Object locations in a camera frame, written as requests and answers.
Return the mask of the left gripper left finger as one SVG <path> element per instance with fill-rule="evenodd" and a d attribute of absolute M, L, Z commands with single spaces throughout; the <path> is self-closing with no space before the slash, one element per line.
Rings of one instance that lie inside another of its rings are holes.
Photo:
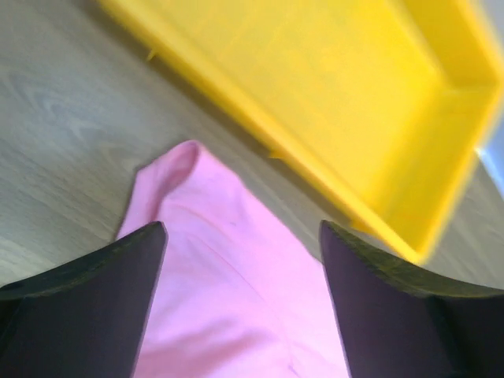
<path fill-rule="evenodd" d="M 165 254 L 160 221 L 1 288 L 3 377 L 131 377 Z"/>

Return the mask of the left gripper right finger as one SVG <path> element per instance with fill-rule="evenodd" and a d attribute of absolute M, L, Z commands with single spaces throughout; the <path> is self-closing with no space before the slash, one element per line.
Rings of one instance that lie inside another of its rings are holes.
<path fill-rule="evenodd" d="M 428 271 L 327 220 L 319 241 L 352 377 L 502 376 L 502 290 Z"/>

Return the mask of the pink t shirt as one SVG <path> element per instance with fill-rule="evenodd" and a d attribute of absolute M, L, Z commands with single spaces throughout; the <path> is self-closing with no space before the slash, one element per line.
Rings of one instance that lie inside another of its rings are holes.
<path fill-rule="evenodd" d="M 200 143 L 141 169 L 120 227 L 168 242 L 137 377 L 346 377 L 322 264 Z"/>

